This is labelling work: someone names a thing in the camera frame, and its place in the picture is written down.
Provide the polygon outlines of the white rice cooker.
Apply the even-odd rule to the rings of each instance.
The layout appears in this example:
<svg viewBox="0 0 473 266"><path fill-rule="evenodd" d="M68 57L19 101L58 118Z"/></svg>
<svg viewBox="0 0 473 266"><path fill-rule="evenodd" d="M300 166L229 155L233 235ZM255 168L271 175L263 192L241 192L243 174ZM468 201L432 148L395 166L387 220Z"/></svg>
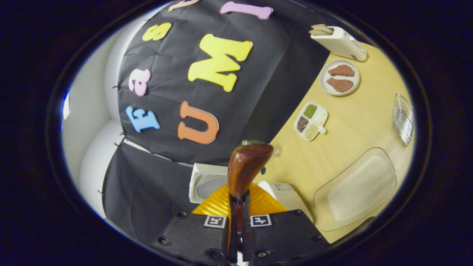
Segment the white rice cooker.
<svg viewBox="0 0 473 266"><path fill-rule="evenodd" d="M201 204L215 191L227 184L228 167L194 164L189 185L189 200ZM281 203L287 210L302 210L313 221L309 209L294 188L286 183L261 181L257 185Z"/></svg>

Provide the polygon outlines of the clear container of rice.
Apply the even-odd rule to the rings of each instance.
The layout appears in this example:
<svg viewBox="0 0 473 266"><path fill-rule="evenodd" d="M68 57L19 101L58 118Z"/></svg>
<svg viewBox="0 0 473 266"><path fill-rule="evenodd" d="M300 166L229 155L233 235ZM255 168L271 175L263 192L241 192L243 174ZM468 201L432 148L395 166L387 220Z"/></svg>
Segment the clear container of rice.
<svg viewBox="0 0 473 266"><path fill-rule="evenodd" d="M314 194L319 229L334 231L368 217L387 202L396 186L387 153L380 147L368 149Z"/></svg>

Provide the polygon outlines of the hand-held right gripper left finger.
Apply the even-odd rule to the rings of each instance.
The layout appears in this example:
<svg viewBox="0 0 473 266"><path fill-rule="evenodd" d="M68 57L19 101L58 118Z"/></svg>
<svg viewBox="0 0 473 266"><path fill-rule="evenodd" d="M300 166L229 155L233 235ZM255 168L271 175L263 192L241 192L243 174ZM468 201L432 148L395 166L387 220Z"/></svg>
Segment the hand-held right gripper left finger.
<svg viewBox="0 0 473 266"><path fill-rule="evenodd" d="M238 226L228 185L217 189L191 213L177 213L157 234L153 246L194 265L238 261Z"/></svg>

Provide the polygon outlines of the metal wire chopstick holder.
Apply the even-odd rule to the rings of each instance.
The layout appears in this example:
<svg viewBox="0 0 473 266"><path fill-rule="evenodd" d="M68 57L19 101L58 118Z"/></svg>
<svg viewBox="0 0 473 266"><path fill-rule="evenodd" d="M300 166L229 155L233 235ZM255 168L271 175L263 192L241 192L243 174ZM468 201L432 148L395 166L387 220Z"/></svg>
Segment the metal wire chopstick holder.
<svg viewBox="0 0 473 266"><path fill-rule="evenodd" d="M395 131L407 146L411 142L414 132L414 111L407 99L399 92L395 94L395 101L392 105L392 120Z"/></svg>

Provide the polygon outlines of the white toaster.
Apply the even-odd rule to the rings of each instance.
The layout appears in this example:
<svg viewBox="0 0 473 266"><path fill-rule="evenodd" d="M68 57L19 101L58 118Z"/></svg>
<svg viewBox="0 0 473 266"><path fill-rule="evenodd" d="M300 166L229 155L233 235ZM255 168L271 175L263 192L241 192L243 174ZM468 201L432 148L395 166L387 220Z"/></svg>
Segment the white toaster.
<svg viewBox="0 0 473 266"><path fill-rule="evenodd" d="M334 55L354 59L360 62L367 60L367 50L362 47L360 42L358 42L352 35L340 27L328 27L333 29L333 35L310 35L310 37Z"/></svg>

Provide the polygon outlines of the white round plate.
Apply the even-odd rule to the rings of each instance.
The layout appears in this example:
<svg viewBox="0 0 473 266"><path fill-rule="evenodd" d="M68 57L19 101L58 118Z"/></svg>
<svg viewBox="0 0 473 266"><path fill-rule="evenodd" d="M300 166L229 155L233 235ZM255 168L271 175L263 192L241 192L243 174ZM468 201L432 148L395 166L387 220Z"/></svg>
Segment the white round plate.
<svg viewBox="0 0 473 266"><path fill-rule="evenodd" d="M342 75L331 75L329 74L329 71L332 69L335 69L338 66L341 65L347 65L354 71L353 77L347 77L347 76L342 76ZM330 78L336 79L336 80L348 80L353 83L353 86L351 86L350 89L346 90L345 92L339 92L336 90L334 86L331 86L328 81ZM320 73L320 84L321 87L329 94L335 95L335 96L344 96L348 95L350 93L353 93L357 87L359 86L361 82L361 76L360 72L357 68L356 65L354 65L352 62L349 62L345 59L336 59L334 61L328 62L326 66L322 69Z"/></svg>

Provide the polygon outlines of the brown wooden spoon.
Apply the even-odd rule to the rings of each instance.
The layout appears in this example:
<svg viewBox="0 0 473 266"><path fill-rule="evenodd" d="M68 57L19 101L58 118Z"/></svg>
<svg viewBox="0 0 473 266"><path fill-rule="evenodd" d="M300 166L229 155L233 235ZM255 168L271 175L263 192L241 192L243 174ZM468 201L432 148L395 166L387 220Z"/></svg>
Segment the brown wooden spoon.
<svg viewBox="0 0 473 266"><path fill-rule="evenodd" d="M273 150L273 146L267 143L241 145L235 148L229 160L229 254L240 251L245 260L252 259L248 225L250 185L272 157Z"/></svg>

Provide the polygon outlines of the brown meat piece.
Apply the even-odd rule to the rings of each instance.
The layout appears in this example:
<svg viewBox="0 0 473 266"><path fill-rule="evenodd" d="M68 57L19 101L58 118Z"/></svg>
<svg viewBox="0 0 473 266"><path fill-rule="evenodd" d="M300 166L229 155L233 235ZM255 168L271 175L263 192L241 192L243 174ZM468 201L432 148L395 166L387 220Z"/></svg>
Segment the brown meat piece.
<svg viewBox="0 0 473 266"><path fill-rule="evenodd" d="M354 77L355 71L348 65L342 64L328 71L331 76Z"/></svg>
<svg viewBox="0 0 473 266"><path fill-rule="evenodd" d="M327 83L331 85L337 92L340 92L340 93L349 91L354 86L353 81L350 81L347 79L329 78L327 80Z"/></svg>

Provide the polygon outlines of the black backdrop cloth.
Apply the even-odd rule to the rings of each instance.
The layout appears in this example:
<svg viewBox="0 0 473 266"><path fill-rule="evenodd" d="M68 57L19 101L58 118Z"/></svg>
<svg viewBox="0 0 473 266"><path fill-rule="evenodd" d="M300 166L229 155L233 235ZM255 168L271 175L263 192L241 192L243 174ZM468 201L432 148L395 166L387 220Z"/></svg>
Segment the black backdrop cloth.
<svg viewBox="0 0 473 266"><path fill-rule="evenodd" d="M292 0L184 1L140 28L119 70L120 124L142 150L113 155L104 211L145 245L196 207L191 164L227 166L243 140L275 138L329 56L309 28L338 25Z"/></svg>

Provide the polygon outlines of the white divided grain dish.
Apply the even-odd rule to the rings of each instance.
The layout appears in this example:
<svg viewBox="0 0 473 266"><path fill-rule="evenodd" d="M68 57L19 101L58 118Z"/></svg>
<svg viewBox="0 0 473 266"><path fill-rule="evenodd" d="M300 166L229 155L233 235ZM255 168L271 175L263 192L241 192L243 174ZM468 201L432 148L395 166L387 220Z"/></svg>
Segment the white divided grain dish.
<svg viewBox="0 0 473 266"><path fill-rule="evenodd" d="M324 125L328 116L326 108L312 102L306 103L298 113L293 128L303 140L312 141L317 135L326 133Z"/></svg>

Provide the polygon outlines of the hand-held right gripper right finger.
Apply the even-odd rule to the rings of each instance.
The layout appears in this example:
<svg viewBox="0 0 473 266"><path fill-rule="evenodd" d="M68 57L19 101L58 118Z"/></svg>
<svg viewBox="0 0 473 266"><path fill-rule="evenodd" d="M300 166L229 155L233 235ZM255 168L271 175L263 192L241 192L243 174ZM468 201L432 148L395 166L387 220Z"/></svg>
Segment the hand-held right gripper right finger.
<svg viewBox="0 0 473 266"><path fill-rule="evenodd" d="M321 256L329 243L300 209L287 210L257 184L250 187L251 265L291 265Z"/></svg>

